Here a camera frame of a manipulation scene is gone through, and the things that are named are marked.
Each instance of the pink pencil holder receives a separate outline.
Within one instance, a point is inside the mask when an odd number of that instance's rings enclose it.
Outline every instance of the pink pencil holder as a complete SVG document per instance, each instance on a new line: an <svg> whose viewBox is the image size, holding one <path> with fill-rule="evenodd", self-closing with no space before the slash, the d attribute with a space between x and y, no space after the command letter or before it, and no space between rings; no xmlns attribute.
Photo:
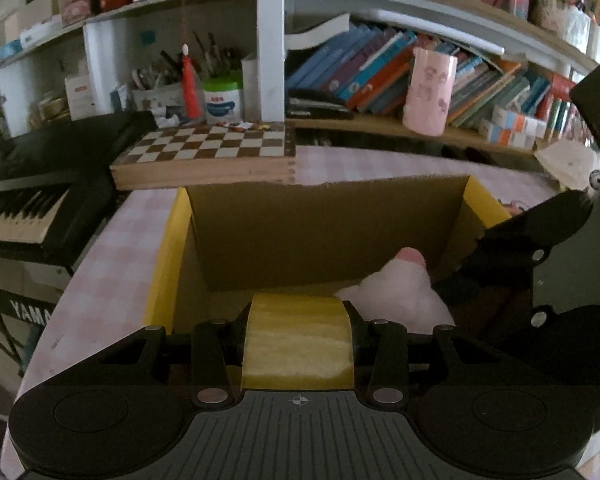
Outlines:
<svg viewBox="0 0 600 480"><path fill-rule="evenodd" d="M420 47L413 52L415 62L402 124L418 134L437 137L445 132L458 60Z"/></svg>

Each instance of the pink checkered tablecloth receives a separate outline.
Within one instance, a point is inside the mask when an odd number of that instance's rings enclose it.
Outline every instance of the pink checkered tablecloth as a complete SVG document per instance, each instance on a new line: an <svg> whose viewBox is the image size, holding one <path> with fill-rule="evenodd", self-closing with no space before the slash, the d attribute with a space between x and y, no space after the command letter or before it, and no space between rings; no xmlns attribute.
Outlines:
<svg viewBox="0 0 600 480"><path fill-rule="evenodd" d="M445 158L349 148L299 146L296 181L372 180L426 174L472 174L504 203L531 207L555 194L538 174ZM154 263L176 196L174 189L135 191L91 248L65 290L33 354L18 395L80 362L142 326ZM589 450L589 455L600 450ZM2 471L17 478L23 468L7 434ZM581 471L600 480L600 458Z"/></svg>

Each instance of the keyboard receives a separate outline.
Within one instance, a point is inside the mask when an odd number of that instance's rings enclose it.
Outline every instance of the keyboard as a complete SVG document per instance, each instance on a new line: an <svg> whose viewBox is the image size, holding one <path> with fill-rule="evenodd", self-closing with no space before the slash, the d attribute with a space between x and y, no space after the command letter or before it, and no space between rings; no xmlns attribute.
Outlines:
<svg viewBox="0 0 600 480"><path fill-rule="evenodd" d="M0 141L0 256L71 266L116 199L109 165L155 127L123 112Z"/></svg>

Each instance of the chessboard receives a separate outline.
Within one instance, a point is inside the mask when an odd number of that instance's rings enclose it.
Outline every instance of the chessboard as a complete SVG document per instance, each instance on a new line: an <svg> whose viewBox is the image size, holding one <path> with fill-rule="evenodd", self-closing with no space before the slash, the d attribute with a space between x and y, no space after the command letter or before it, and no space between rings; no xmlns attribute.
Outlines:
<svg viewBox="0 0 600 480"><path fill-rule="evenodd" d="M291 183L295 156L293 129L284 123L235 123L148 133L110 168L119 190Z"/></svg>

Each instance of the pink plush toy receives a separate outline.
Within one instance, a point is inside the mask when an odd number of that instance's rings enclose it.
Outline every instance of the pink plush toy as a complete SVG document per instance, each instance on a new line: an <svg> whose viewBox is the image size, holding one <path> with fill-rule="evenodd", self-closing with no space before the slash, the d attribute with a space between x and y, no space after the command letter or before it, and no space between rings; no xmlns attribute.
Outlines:
<svg viewBox="0 0 600 480"><path fill-rule="evenodd" d="M454 324L448 308L431 288L427 265L416 249L401 249L378 272L336 296L350 301L365 320L395 321L411 333L431 334L436 325Z"/></svg>

